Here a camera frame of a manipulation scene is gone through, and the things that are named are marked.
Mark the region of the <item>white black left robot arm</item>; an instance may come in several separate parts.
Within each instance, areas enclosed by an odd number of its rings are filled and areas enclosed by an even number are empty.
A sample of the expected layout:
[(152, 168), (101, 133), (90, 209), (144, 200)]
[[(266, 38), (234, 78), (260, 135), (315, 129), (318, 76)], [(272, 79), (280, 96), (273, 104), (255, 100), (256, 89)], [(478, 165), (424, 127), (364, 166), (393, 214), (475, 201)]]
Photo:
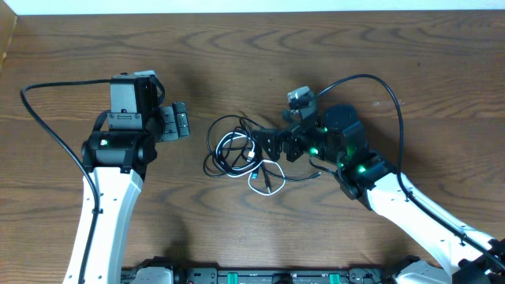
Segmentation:
[(81, 154), (83, 206), (66, 283), (119, 283), (133, 208), (157, 143), (190, 134), (186, 105), (163, 105), (152, 70), (110, 82), (110, 109), (97, 117)]

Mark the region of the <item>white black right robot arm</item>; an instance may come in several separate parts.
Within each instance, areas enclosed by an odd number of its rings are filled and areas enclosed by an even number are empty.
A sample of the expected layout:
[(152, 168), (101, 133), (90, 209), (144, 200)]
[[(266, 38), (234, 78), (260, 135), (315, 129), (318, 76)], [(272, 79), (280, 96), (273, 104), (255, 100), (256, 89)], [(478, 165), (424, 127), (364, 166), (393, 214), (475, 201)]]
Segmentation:
[(293, 162), (307, 153), (334, 164), (341, 190), (390, 220), (437, 262), (410, 256), (386, 271), (390, 283), (502, 283), (504, 243), (454, 217), (417, 189), (401, 170), (373, 151), (351, 105), (318, 114), (310, 106), (286, 129), (260, 129), (252, 137), (273, 160)]

